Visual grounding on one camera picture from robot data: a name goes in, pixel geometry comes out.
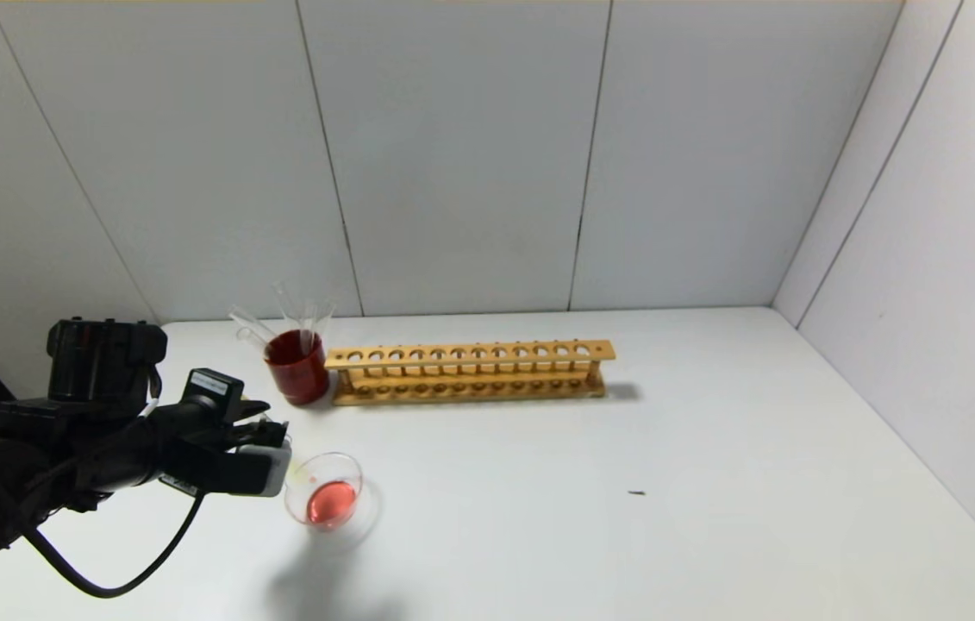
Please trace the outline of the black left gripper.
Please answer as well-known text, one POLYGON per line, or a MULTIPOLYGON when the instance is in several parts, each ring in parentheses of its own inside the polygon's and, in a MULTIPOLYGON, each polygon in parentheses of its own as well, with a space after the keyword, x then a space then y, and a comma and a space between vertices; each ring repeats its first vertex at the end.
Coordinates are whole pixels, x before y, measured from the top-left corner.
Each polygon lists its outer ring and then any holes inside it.
POLYGON ((228 462, 231 449, 281 448, 289 424, 269 418, 271 405, 243 398, 243 382, 198 368, 176 404, 147 414, 156 474, 207 474, 228 462))

